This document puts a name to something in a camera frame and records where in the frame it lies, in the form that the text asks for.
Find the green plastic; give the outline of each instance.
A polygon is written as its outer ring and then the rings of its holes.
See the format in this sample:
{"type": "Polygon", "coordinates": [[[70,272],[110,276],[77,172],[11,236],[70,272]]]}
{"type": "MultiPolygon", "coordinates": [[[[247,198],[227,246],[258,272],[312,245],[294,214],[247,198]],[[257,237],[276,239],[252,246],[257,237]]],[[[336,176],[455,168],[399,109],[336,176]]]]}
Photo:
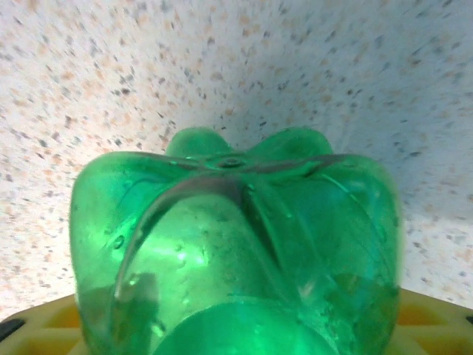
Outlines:
{"type": "Polygon", "coordinates": [[[379,355],[394,328],[393,183],[310,129],[103,155],[75,182],[70,238],[93,355],[379,355]]]}

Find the yellow grid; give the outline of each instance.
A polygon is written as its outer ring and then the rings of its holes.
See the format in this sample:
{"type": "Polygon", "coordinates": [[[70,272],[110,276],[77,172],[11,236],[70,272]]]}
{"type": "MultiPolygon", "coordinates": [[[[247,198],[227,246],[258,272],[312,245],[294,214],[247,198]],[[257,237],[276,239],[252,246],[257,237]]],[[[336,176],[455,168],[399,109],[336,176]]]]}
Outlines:
{"type": "MultiPolygon", "coordinates": [[[[87,355],[73,295],[6,320],[18,318],[26,323],[0,342],[1,355],[87,355]]],[[[473,355],[473,310],[403,290],[385,355],[473,355]]]]}

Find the speckled countertop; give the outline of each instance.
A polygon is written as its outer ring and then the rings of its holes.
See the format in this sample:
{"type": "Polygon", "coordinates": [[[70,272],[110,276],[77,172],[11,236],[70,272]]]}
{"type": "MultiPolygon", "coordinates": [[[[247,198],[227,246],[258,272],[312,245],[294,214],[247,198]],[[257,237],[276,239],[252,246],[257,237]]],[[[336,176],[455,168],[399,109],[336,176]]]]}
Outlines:
{"type": "Polygon", "coordinates": [[[379,159],[403,286],[473,308],[469,0],[6,0],[0,23],[0,319],[74,291],[84,164],[195,125],[242,148],[306,125],[379,159]]]}

